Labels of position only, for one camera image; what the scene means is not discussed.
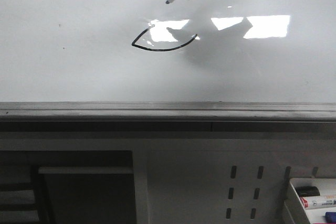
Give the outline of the white glossy whiteboard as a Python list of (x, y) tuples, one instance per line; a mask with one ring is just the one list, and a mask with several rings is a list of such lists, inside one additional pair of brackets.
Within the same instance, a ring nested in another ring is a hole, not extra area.
[(1, 101), (335, 102), (335, 0), (1, 0)]

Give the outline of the red cap white marker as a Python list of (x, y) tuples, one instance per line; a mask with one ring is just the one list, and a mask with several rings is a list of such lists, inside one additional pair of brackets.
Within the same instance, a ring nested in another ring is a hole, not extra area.
[(300, 197), (304, 209), (322, 209), (335, 207), (335, 195)]

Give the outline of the white slotted pegboard panel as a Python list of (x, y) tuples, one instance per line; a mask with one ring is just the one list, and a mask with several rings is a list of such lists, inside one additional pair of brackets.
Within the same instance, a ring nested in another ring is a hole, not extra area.
[(2, 151), (131, 151), (136, 223), (283, 223), (291, 178), (335, 176), (334, 133), (6, 132)]

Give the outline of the dark cabinet with white shelf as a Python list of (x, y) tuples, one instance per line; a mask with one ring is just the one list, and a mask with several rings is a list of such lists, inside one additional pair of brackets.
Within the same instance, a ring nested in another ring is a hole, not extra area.
[(136, 223), (131, 151), (2, 151), (1, 223)]

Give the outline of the white marker storage bin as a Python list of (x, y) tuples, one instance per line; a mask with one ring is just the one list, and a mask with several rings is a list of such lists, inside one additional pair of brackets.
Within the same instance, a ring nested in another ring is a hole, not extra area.
[(287, 199), (285, 200), (285, 213), (288, 220), (285, 223), (327, 223), (326, 212), (334, 212), (335, 207), (322, 209), (304, 209), (295, 187), (316, 186), (321, 196), (335, 195), (334, 178), (292, 178), (289, 181)]

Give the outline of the blue cap marker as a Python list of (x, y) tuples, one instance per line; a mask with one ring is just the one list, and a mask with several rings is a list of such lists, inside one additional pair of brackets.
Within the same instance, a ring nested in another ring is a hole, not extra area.
[(326, 212), (325, 220), (327, 223), (336, 223), (336, 212)]

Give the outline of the dark grey whiteboard tray rail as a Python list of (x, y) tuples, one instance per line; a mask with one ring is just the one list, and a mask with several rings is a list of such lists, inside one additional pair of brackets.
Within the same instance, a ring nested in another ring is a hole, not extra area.
[(210, 131), (237, 124), (334, 122), (334, 103), (1, 103), (1, 128), (5, 131)]

